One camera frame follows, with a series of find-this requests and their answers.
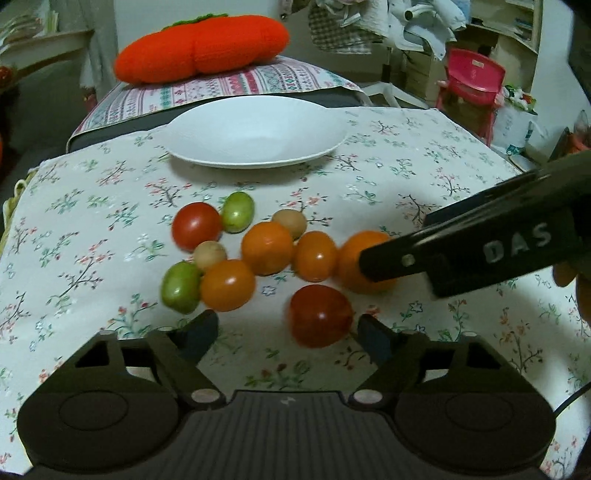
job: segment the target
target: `table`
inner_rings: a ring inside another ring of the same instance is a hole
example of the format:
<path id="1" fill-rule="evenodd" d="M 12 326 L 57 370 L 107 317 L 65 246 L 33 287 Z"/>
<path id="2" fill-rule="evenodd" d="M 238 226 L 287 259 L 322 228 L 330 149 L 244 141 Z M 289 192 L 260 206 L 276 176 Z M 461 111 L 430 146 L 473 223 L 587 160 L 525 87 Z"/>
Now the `table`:
<path id="1" fill-rule="evenodd" d="M 309 229 L 342 244 L 364 229 L 409 233 L 428 212 L 517 172 L 438 111 L 338 111 L 351 127 L 345 143 L 298 166 L 195 166 L 167 155 L 156 128 L 40 167 L 0 259 L 0 468 L 28 468 L 15 429 L 20 405 L 99 329 L 132 338 L 187 320 L 164 307 L 158 293 L 166 269 L 187 257 L 170 236 L 183 205 L 219 206 L 244 190 L 255 200 L 256 221 L 280 208 L 299 209 Z M 241 237 L 222 237 L 230 257 L 238 256 Z M 350 392 L 375 370 L 351 338 L 320 350 L 290 338 L 283 310 L 303 285 L 289 269 L 257 278 L 247 305 L 220 314 L 219 339 L 199 368 L 227 395 L 237 388 Z M 421 275 L 400 279 L 386 295 L 348 296 L 356 316 L 373 313 L 395 331 L 416 329 L 445 341 L 478 332 L 553 407 L 589 379 L 591 328 L 573 289 L 556 287 L 548 270 L 445 300 L 433 300 Z M 588 425 L 580 399 L 559 418 L 545 471 L 560 478 L 574 467 Z"/>

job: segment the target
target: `pink plastic chair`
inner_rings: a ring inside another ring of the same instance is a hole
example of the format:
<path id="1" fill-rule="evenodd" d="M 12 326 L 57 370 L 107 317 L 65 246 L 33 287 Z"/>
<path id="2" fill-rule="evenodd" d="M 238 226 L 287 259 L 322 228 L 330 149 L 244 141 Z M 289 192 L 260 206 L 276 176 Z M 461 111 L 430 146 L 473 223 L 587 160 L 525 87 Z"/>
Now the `pink plastic chair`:
<path id="1" fill-rule="evenodd" d="M 495 98 L 503 86 L 505 69 L 484 55 L 453 48 L 449 51 L 447 77 L 447 82 L 440 86 L 436 108 L 444 111 L 443 100 L 448 93 L 453 93 L 473 105 L 488 106 L 486 120 L 477 133 L 490 147 L 495 109 L 498 107 Z"/>

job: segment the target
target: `checkered cloth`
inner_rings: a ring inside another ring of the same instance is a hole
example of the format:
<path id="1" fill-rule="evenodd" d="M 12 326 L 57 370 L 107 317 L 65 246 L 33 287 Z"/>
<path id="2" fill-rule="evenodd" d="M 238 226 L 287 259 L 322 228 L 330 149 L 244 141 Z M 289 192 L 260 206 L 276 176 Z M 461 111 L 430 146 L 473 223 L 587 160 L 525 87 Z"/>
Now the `checkered cloth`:
<path id="1" fill-rule="evenodd" d="M 312 3 L 308 24 L 314 45 L 323 51 L 346 54 L 371 54 L 371 43 L 382 37 L 355 25 L 341 27 L 328 11 Z"/>

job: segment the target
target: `green tomato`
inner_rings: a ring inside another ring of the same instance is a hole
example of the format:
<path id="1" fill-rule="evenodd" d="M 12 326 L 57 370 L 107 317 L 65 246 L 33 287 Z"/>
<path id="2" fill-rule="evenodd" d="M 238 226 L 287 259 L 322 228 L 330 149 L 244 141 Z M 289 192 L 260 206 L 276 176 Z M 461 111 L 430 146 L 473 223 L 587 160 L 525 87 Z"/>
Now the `green tomato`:
<path id="1" fill-rule="evenodd" d="M 195 265 L 179 262 L 164 274 L 160 286 L 162 302 L 169 308 L 188 315 L 199 305 L 200 272 Z"/>
<path id="2" fill-rule="evenodd" d="M 255 216 L 255 202 L 244 192 L 234 192 L 223 204 L 222 225 L 228 233 L 246 230 Z"/>

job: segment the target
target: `human hand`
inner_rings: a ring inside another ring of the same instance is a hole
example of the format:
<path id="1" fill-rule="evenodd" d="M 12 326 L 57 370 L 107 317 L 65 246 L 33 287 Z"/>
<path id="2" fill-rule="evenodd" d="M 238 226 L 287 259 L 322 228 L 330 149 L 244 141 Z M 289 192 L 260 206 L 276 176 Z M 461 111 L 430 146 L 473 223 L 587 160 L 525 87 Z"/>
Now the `human hand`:
<path id="1" fill-rule="evenodd" d="M 565 287 L 576 277 L 577 305 L 583 320 L 591 323 L 591 280 L 582 276 L 568 263 L 555 265 L 552 270 L 554 281 L 559 287 Z"/>

